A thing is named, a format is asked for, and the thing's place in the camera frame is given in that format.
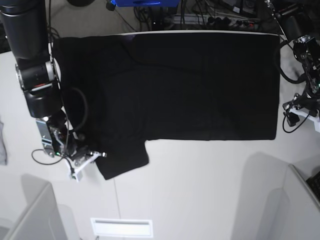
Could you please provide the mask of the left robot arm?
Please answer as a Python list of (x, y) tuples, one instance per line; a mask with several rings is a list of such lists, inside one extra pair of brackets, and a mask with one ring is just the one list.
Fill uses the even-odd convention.
[(304, 73), (293, 80), (288, 77), (280, 65), (275, 66), (280, 75), (291, 84), (305, 83), (302, 94), (296, 93), (292, 100), (284, 103), (283, 122), (294, 127), (305, 117), (313, 121), (314, 128), (320, 130), (320, 45), (313, 36), (314, 26), (305, 7), (300, 2), (289, 3), (284, 0), (266, 0), (272, 18), (278, 24), (285, 40), (274, 52), (276, 59), (281, 48), (285, 45), (291, 47), (293, 56), (302, 65)]

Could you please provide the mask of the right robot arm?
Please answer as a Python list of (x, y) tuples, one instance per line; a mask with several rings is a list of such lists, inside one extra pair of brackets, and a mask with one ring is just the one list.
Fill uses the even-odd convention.
[(88, 119), (88, 102), (83, 101), (81, 122), (70, 129), (68, 114), (63, 110), (61, 82), (52, 55), (51, 12), (43, 0), (2, 0), (0, 20), (10, 49), (16, 59), (15, 71), (31, 117), (35, 118), (44, 152), (68, 163), (79, 164), (94, 157), (76, 132)]

